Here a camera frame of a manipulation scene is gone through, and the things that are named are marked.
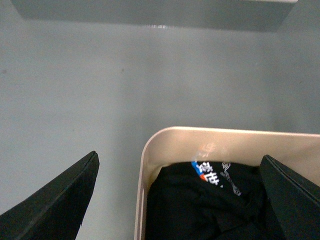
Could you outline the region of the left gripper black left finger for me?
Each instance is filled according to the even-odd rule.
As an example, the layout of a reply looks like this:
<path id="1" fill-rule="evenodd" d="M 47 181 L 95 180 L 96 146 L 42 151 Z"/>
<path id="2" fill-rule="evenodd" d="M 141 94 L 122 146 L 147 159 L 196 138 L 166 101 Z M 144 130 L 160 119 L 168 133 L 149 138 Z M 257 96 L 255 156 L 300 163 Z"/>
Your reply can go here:
<path id="1" fill-rule="evenodd" d="M 74 240 L 90 204 L 99 171 L 91 151 L 0 216 L 2 240 Z"/>

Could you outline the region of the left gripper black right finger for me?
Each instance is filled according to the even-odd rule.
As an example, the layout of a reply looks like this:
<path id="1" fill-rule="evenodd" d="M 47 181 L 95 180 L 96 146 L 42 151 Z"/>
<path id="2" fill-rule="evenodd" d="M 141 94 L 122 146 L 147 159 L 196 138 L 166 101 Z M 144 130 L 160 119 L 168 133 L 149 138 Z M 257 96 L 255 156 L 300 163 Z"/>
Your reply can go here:
<path id="1" fill-rule="evenodd" d="M 320 238 L 320 187 L 270 155 L 260 163 L 271 206 L 288 240 Z"/>

